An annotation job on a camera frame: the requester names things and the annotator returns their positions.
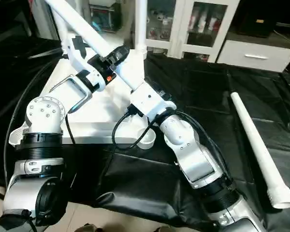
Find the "person's foot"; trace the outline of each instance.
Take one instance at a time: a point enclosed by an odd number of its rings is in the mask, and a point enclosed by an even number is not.
[[[154,232],[175,232],[175,230],[169,226],[162,226],[157,228]]]
[[[103,229],[97,228],[95,225],[87,223],[86,225],[78,228],[74,232],[103,232]]]

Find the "white platform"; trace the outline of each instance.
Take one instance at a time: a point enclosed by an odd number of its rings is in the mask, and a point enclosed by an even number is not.
[[[87,57],[90,59],[95,55],[94,51],[87,48]],[[144,77],[144,63],[142,54],[130,50],[127,59],[134,62],[134,72]],[[40,95],[44,95],[59,81],[70,74],[77,74],[77,71],[70,65],[68,59],[61,59],[48,79]],[[77,144],[110,144],[111,135],[116,122],[124,115],[127,106],[130,104],[131,89],[119,78],[115,78],[104,91],[94,92],[92,99],[83,105],[78,111],[68,114],[72,134]],[[140,118],[138,115],[127,118],[116,132],[116,142],[119,144],[131,144],[139,137],[139,131],[147,127],[147,118]],[[19,144],[22,138],[22,127],[14,130],[10,135],[10,144]],[[65,122],[62,122],[63,144],[71,144],[69,133]],[[140,143],[140,146],[155,139],[152,130]]]

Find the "shoe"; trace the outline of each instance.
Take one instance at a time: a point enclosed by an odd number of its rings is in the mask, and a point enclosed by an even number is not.
[[[162,226],[157,228],[154,232],[175,232],[175,230],[169,226]]]

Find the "white pole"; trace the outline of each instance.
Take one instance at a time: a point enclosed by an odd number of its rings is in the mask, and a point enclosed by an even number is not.
[[[65,0],[45,0],[68,23],[71,28],[100,56],[105,57],[112,52],[109,44],[84,20]],[[132,89],[136,90],[144,78],[133,73],[133,62],[122,62],[116,69],[119,77]]]
[[[240,96],[238,93],[234,92],[231,94],[231,98],[264,176],[268,188],[267,195],[269,196],[272,206],[276,209],[290,208],[290,189],[279,174],[279,171],[255,124],[250,118]]]
[[[135,0],[135,49],[146,59],[147,0]]]
[[[102,57],[111,53],[109,44],[65,0],[45,0],[89,46]]]

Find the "black cable bundle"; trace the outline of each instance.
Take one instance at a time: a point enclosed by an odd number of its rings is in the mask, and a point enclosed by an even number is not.
[[[195,120],[193,117],[191,117],[190,115],[178,111],[178,110],[174,110],[174,111],[165,111],[163,112],[161,115],[158,115],[154,118],[154,120],[152,120],[150,122],[150,124],[147,126],[147,128],[145,129],[145,131],[143,132],[143,134],[130,146],[128,147],[119,147],[118,144],[115,141],[115,133],[116,130],[118,128],[118,126],[121,124],[121,122],[126,119],[127,117],[129,117],[131,114],[129,112],[126,112],[123,117],[116,123],[116,125],[114,126],[113,132],[112,132],[112,142],[115,145],[115,147],[118,150],[121,151],[127,151],[132,149],[133,147],[135,147],[140,141],[141,139],[143,139],[143,137],[146,135],[146,133],[148,132],[148,130],[156,123],[158,122],[161,118],[163,117],[168,117],[171,115],[177,115],[180,116],[181,118],[183,118],[185,121],[187,121],[195,131],[197,131],[198,133],[202,133],[204,138],[206,139],[205,143],[203,143],[204,146],[206,146],[210,152],[212,153],[212,155],[216,158],[216,161],[218,162],[218,164],[221,166],[222,170],[224,171],[224,173],[229,176],[229,171],[227,168],[227,164],[225,162],[225,159],[222,156],[221,150],[218,147],[218,145],[208,136],[208,134],[206,133],[206,131],[204,130],[204,128],[199,124],[199,122],[197,120]]]

